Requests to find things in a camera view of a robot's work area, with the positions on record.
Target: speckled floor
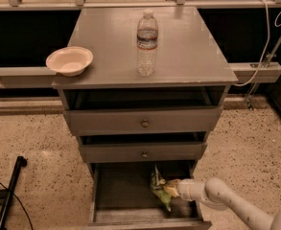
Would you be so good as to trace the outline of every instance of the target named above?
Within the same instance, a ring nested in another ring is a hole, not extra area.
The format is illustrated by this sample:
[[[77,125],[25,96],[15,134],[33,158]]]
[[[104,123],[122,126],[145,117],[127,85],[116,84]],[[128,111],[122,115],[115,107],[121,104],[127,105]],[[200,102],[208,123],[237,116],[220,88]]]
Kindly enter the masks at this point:
[[[227,98],[224,112],[195,171],[211,176],[267,213],[281,210],[281,120],[264,97],[249,111],[242,98]],[[88,223],[92,179],[58,102],[0,108],[0,181],[8,186],[15,159],[23,155],[15,193],[23,201],[34,229],[81,229]],[[247,229],[236,216],[202,206],[211,230]],[[21,207],[12,204],[7,229],[30,229]]]

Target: drawer handle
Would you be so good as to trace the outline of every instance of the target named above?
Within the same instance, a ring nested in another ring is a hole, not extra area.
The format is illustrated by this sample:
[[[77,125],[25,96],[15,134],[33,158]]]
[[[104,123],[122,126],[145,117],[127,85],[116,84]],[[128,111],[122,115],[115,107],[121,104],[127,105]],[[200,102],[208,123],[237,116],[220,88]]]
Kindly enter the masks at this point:
[[[148,157],[148,153],[146,151],[142,151],[142,157],[143,158],[147,158]]]
[[[142,127],[149,127],[149,126],[150,126],[150,123],[149,123],[146,119],[144,119],[144,120],[141,122],[141,125],[142,125]]]

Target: bowl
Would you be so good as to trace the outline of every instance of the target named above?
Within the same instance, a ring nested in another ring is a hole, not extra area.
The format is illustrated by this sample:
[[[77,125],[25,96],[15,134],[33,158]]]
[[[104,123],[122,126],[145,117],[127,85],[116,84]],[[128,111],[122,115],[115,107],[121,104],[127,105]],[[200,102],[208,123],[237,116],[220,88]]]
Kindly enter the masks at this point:
[[[77,46],[65,47],[54,51],[46,58],[47,67],[67,77],[81,74],[92,62],[91,51]]]

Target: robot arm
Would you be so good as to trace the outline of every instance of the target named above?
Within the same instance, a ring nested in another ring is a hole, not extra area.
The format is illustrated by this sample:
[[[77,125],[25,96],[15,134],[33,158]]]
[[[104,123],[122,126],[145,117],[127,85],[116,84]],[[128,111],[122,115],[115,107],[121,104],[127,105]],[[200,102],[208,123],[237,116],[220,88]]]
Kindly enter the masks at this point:
[[[281,212],[271,217],[232,191],[222,180],[211,178],[206,183],[193,179],[167,183],[164,190],[183,200],[196,200],[210,208],[230,208],[252,230],[281,230]]]

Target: black cable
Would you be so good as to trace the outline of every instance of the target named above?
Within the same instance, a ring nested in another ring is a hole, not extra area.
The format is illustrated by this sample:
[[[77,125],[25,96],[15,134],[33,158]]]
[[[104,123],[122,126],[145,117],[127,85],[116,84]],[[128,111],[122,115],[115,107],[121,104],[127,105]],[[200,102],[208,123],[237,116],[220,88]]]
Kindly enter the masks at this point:
[[[5,187],[5,186],[3,185],[3,183],[0,182],[0,185],[1,185],[4,189],[6,189],[7,191],[9,191],[9,189],[8,189],[7,187]],[[24,211],[25,214],[26,214],[26,217],[27,217],[27,219],[28,219],[28,222],[29,222],[30,225],[31,225],[31,229],[34,230],[33,225],[32,225],[32,221],[31,221],[31,219],[30,219],[30,217],[29,217],[29,215],[28,215],[28,213],[27,213],[27,211],[26,211],[26,209],[25,209],[25,207],[24,207],[22,201],[19,199],[19,197],[18,197],[15,193],[13,193],[13,196],[15,196],[15,198],[18,200],[19,204],[21,205],[23,211]]]

